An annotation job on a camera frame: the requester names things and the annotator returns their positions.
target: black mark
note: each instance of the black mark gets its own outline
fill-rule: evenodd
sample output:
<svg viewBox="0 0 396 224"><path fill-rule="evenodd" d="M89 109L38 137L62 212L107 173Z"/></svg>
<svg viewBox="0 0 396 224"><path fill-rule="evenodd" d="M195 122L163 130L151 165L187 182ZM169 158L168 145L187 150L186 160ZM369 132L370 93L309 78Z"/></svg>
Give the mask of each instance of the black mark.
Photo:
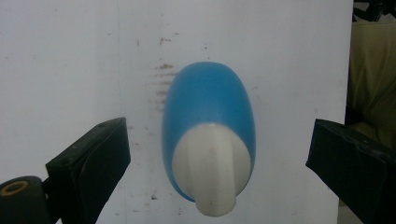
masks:
<svg viewBox="0 0 396 224"><path fill-rule="evenodd" d="M166 38L161 38L160 39L160 45L162 45L163 44L163 42L170 42L170 41L172 41L172 40L170 40L170 39L166 39Z"/></svg>
<svg viewBox="0 0 396 224"><path fill-rule="evenodd" d="M169 69L169 68L173 68L173 65L165 63L165 64L161 65L159 68L160 69Z"/></svg>

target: white surface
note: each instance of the white surface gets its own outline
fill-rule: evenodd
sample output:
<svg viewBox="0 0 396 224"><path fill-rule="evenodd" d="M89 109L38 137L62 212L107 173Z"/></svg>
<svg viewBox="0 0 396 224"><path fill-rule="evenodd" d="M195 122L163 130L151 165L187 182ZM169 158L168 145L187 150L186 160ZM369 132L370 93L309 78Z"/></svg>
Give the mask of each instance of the white surface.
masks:
<svg viewBox="0 0 396 224"><path fill-rule="evenodd" d="M351 12L344 0L0 1L0 182L45 178L47 161L125 116L132 163L98 223L336 223L337 198L304 163L315 118L344 117ZM163 169L166 90L198 61L240 76L256 120L255 170L224 217L200 214Z"/></svg>
<svg viewBox="0 0 396 224"><path fill-rule="evenodd" d="M198 210L220 217L235 207L250 175L250 156L242 140L229 128L201 124L177 143L172 160L180 189L195 200Z"/></svg>

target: round hole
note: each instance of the round hole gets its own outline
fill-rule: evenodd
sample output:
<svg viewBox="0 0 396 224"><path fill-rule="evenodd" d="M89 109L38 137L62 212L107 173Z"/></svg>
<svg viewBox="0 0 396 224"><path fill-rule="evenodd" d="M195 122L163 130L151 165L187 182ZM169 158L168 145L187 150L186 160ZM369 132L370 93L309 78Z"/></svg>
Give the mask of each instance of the round hole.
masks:
<svg viewBox="0 0 396 224"><path fill-rule="evenodd" d="M17 194L26 189L28 185L29 183L26 180L12 182L1 189L0 195L11 196Z"/></svg>

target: blue egg-shaped object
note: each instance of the blue egg-shaped object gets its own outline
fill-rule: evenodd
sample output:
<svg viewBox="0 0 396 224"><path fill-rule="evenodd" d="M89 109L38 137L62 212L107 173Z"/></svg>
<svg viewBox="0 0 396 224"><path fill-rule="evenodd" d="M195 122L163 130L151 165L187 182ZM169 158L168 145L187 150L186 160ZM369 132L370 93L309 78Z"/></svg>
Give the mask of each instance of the blue egg-shaped object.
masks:
<svg viewBox="0 0 396 224"><path fill-rule="evenodd" d="M254 119L247 92L237 74L221 63L193 63L173 80L163 112L163 163L175 190L194 201L175 180L172 161L186 132L201 124L218 124L235 133L249 156L248 178L255 160Z"/></svg>

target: black metal bracket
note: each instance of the black metal bracket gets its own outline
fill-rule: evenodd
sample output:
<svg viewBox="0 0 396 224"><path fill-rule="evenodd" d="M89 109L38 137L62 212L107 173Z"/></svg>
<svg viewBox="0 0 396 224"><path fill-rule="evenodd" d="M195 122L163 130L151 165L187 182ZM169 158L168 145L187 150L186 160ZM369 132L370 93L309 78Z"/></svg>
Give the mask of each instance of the black metal bracket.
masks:
<svg viewBox="0 0 396 224"><path fill-rule="evenodd" d="M0 223L95 223L131 161L126 119L96 125L46 164L0 185Z"/></svg>
<svg viewBox="0 0 396 224"><path fill-rule="evenodd" d="M306 166L364 223L396 223L396 151L317 119Z"/></svg>

